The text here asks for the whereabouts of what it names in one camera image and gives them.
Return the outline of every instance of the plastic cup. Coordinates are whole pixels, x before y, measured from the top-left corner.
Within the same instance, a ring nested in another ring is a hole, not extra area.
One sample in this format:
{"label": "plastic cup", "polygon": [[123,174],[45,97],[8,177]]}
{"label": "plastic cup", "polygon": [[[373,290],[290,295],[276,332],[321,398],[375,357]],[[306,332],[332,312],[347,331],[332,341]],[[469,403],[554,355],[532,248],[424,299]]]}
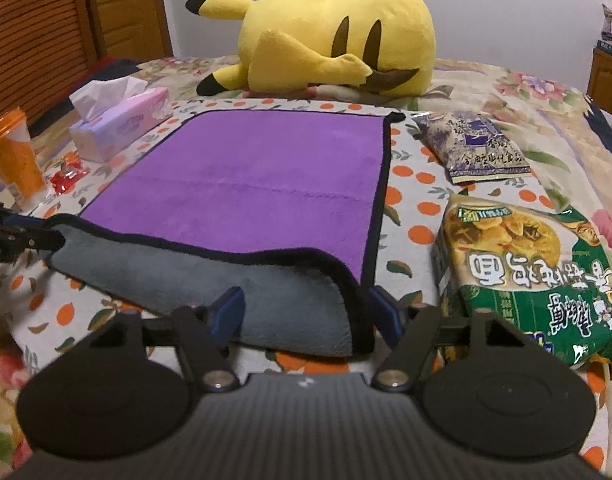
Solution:
{"label": "plastic cup", "polygon": [[20,108],[0,118],[0,177],[22,211],[36,206],[47,195],[48,186]]}

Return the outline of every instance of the plush toy body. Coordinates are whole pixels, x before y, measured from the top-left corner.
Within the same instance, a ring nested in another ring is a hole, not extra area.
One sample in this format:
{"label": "plush toy body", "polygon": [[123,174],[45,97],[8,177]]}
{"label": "plush toy body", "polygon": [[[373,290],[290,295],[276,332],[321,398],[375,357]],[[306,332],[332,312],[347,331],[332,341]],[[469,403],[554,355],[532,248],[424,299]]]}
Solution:
{"label": "plush toy body", "polygon": [[332,84],[407,96],[430,83],[435,31],[423,0],[188,0],[186,8],[243,20],[241,62],[204,79],[200,95]]}

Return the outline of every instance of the silver bolt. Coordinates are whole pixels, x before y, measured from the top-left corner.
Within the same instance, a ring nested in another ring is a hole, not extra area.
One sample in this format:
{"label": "silver bolt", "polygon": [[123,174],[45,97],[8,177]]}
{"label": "silver bolt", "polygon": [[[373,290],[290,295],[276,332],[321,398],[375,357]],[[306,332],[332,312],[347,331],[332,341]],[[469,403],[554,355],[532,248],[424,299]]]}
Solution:
{"label": "silver bolt", "polygon": [[403,386],[409,379],[408,374],[402,370],[384,370],[377,374],[377,382],[389,388]]}
{"label": "silver bolt", "polygon": [[203,376],[203,383],[216,390],[227,388],[234,382],[235,376],[227,370],[212,370]]}

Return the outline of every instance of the tissue box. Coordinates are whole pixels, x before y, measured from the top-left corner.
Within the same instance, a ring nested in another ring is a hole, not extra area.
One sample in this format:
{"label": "tissue box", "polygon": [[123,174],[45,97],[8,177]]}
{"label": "tissue box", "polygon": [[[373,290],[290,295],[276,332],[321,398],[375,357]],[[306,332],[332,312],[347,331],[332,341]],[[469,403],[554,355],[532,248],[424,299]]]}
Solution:
{"label": "tissue box", "polygon": [[172,116],[167,88],[153,88],[109,108],[94,120],[70,126],[79,157],[108,162],[129,144]]}

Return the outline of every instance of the black circular disc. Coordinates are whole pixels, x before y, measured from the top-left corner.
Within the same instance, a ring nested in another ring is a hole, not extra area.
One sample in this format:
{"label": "black circular disc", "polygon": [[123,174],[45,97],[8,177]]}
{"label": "black circular disc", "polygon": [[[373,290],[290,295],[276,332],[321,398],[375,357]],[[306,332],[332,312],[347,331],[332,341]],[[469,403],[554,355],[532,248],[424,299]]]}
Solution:
{"label": "black circular disc", "polygon": [[499,348],[452,363],[426,381],[423,409],[468,450],[511,460],[577,452],[595,398],[565,365],[535,357]]}
{"label": "black circular disc", "polygon": [[190,400],[183,379],[162,365],[83,354],[76,368],[47,368],[33,378],[19,396],[17,415],[33,447],[101,460],[161,441],[183,423]]}

